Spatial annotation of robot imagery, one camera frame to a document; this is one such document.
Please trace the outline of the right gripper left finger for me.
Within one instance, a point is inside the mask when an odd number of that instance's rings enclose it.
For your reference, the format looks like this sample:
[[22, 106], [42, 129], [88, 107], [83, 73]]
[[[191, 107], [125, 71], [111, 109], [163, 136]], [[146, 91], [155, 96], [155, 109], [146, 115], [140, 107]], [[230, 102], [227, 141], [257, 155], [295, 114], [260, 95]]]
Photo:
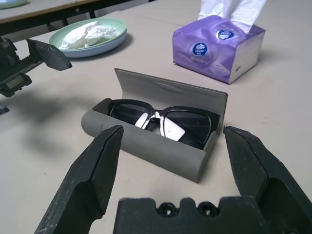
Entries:
[[114, 185], [123, 136], [120, 125], [102, 131], [70, 166], [35, 232], [87, 234], [102, 219]]

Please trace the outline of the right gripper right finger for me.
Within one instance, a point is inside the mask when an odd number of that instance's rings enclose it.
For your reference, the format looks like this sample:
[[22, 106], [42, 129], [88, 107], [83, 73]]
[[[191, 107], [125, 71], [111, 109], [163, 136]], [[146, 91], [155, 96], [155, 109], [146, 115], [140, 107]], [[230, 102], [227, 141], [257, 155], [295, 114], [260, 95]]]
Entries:
[[252, 196], [272, 234], [310, 234], [312, 203], [284, 164], [248, 131], [223, 129], [232, 173], [242, 196]]

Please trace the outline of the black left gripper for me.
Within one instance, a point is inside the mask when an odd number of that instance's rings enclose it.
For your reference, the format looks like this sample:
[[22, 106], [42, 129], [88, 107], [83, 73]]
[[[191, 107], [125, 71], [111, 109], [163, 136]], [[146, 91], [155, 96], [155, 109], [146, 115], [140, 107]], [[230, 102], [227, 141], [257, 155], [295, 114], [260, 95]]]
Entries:
[[38, 40], [27, 39], [29, 55], [20, 59], [10, 39], [0, 39], [0, 94], [9, 98], [32, 83], [29, 71], [45, 63], [49, 68], [63, 71], [72, 68], [70, 60], [57, 47]]

